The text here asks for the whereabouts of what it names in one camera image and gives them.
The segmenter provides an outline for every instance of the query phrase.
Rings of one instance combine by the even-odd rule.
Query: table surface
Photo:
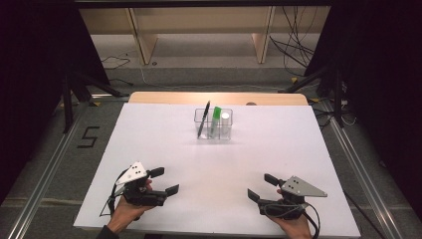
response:
[[[284,232],[260,215],[257,204],[247,196],[247,188],[250,188],[262,198],[279,199],[277,188],[264,181],[264,174],[270,173],[281,179],[296,175],[327,192],[326,198],[306,197],[306,201],[318,211],[320,237],[360,236],[312,108],[264,106],[261,102],[265,96],[270,99],[292,96],[302,100],[303,96],[205,95],[206,101],[198,97],[198,102],[193,103],[194,96],[198,96],[196,93],[133,94],[130,103],[125,104],[120,113],[75,221],[76,227],[100,229],[108,222],[108,216],[99,217],[103,203],[118,175],[139,160],[145,169],[165,168],[163,175],[153,179],[155,190],[164,190],[175,184],[180,184],[180,189],[166,200],[163,207],[154,208],[141,220],[131,223],[129,230],[280,237]],[[229,101],[229,105],[216,100],[224,97],[233,102],[241,100],[238,104]],[[212,107],[218,105],[233,110],[232,139],[196,138],[193,114],[208,100],[211,100]],[[245,102],[260,102],[261,105],[244,106]],[[312,210],[307,212],[316,220]]]
[[[266,93],[185,93],[185,92],[135,92],[130,103],[156,104],[206,104],[211,101],[218,105],[257,106],[307,106],[308,101],[302,94]]]

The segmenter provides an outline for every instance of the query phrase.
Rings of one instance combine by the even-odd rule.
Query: transparent box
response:
[[[199,133],[204,112],[205,109],[195,110],[194,121],[196,126],[196,136],[198,139],[230,139],[233,124],[233,111],[230,109],[221,109],[220,118],[213,123],[212,116],[214,115],[214,109],[209,109],[201,132]]]

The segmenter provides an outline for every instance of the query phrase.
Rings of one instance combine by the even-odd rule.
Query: human hand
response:
[[[277,192],[282,194],[281,189],[277,189]],[[301,215],[297,220],[285,220],[271,216],[268,216],[268,218],[277,223],[292,239],[312,238],[310,225],[305,215]]]
[[[152,190],[151,180],[146,180],[146,189]],[[114,234],[118,234],[120,231],[125,229],[135,218],[140,217],[145,211],[154,208],[154,206],[135,206],[126,201],[122,196],[118,201],[117,207],[112,214],[111,220],[107,227]]]

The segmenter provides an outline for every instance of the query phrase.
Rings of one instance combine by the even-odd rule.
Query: black marker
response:
[[[199,130],[198,130],[198,138],[201,135],[202,127],[204,126],[204,122],[205,122],[205,118],[207,118],[208,109],[210,109],[210,101],[208,101],[207,106],[205,107],[204,116],[202,117],[202,122],[201,122],[201,125],[199,126]]]

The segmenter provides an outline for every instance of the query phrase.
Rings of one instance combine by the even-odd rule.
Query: gray floor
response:
[[[274,36],[282,40],[286,36]],[[108,56],[128,58],[130,62],[117,68],[126,60],[114,59],[104,63],[111,85],[124,93],[136,91],[184,91],[184,92],[265,92],[276,93],[292,85],[291,77],[285,67],[296,73],[304,69],[288,61],[270,44],[266,64],[257,64],[252,40],[248,35],[170,35],[160,36],[154,50],[151,64],[139,67],[136,51],[132,40],[127,36],[93,36],[102,59]],[[308,36],[307,46],[314,47],[317,35]],[[128,85],[124,80],[133,83]],[[301,89],[308,98],[315,98],[317,81]],[[91,88],[93,94],[102,94],[98,89]],[[75,131],[69,136],[69,145],[63,151],[60,164],[52,174],[52,180],[42,200],[36,208],[33,217],[28,219],[29,227],[24,230],[24,238],[95,238],[97,231],[84,231],[73,227],[85,194],[102,159],[106,144],[112,133],[113,126],[126,99],[97,98],[94,104],[75,104]],[[314,104],[315,109],[325,110],[330,107],[329,101]],[[317,118],[319,124],[328,121],[327,117]],[[346,122],[352,122],[353,115],[344,116]],[[98,139],[94,147],[79,148],[79,145],[90,144],[90,140],[82,139],[88,126],[98,126],[90,133]],[[379,230],[385,225],[380,223],[379,212],[368,199],[367,192],[362,187],[355,168],[347,157],[347,152],[338,140],[335,122],[331,121],[321,128],[323,138],[332,158],[340,183],[358,206],[368,215]],[[33,160],[29,161],[10,191],[7,199],[0,207],[0,238],[7,238],[15,220],[19,219],[21,211],[33,195],[45,168],[49,167],[51,159],[57,156],[56,148],[63,134],[64,110],[61,106],[52,114],[49,127],[40,144],[34,151]],[[355,124],[344,127],[344,133],[358,155],[374,184],[375,191],[392,216],[392,222],[397,226],[402,238],[420,238],[422,224],[406,199],[400,193],[388,169],[379,164],[378,157],[364,128],[358,119]],[[356,206],[349,203],[362,238],[379,238],[375,230],[365,220]],[[124,232],[121,238],[142,238],[142,235]],[[164,238],[209,238],[166,235]]]

